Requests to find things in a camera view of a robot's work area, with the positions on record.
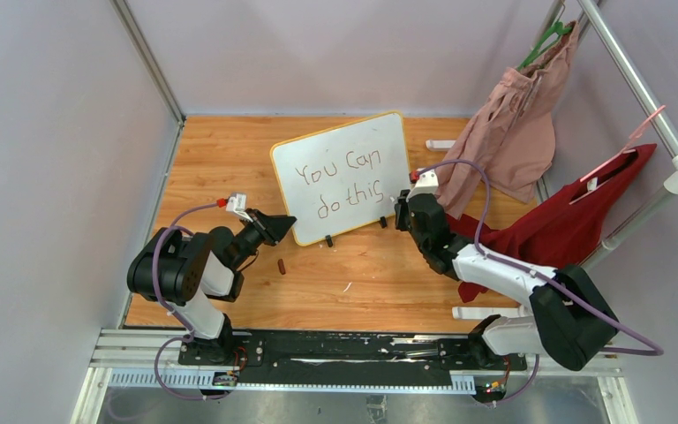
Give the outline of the brown marker cap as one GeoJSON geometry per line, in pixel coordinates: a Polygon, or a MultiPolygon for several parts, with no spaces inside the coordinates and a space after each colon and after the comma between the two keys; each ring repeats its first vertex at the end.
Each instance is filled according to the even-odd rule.
{"type": "Polygon", "coordinates": [[[279,269],[280,274],[281,274],[281,275],[285,275],[285,274],[286,274],[286,266],[285,266],[285,263],[284,263],[284,260],[283,260],[283,259],[279,259],[279,260],[278,260],[277,266],[278,266],[278,269],[279,269]]]}

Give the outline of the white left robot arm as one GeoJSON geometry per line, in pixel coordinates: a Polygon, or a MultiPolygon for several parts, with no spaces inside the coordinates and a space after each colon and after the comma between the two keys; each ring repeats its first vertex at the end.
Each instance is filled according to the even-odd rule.
{"type": "Polygon", "coordinates": [[[126,277],[130,292],[156,302],[187,330],[182,346],[197,360],[228,363],[243,350],[230,318],[214,300],[233,302],[244,271],[262,246],[277,246],[296,223],[294,216],[267,215],[255,208],[228,206],[243,227],[191,232],[177,223],[161,228],[132,260],[126,277]]]}

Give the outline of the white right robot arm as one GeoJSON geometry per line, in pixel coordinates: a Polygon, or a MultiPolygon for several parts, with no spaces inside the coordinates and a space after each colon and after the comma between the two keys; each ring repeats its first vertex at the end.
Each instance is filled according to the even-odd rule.
{"type": "Polygon", "coordinates": [[[403,190],[394,209],[395,227],[411,235],[434,272],[498,292],[528,311],[518,318],[495,314],[476,327],[479,337],[468,347],[477,367],[488,369],[504,355],[524,353],[579,371],[617,335],[614,312],[581,267],[530,264],[455,234],[431,193],[403,190]]]}

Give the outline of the yellow framed whiteboard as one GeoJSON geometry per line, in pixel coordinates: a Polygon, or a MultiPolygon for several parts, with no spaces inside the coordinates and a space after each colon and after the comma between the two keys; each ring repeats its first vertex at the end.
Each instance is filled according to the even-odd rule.
{"type": "Polygon", "coordinates": [[[300,246],[392,216],[396,197],[410,186],[398,111],[277,143],[270,159],[300,246]]]}

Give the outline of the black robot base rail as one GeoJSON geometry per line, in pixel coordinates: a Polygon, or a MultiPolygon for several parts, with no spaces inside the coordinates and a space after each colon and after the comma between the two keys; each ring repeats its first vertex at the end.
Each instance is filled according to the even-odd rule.
{"type": "Polygon", "coordinates": [[[571,372],[531,355],[480,358],[472,345],[465,335],[250,329],[237,332],[234,352],[218,360],[184,343],[179,331],[105,329],[79,402],[152,389],[187,401],[253,391],[469,395],[498,403],[541,378],[593,378],[608,399],[626,388],[608,357],[571,372]]]}

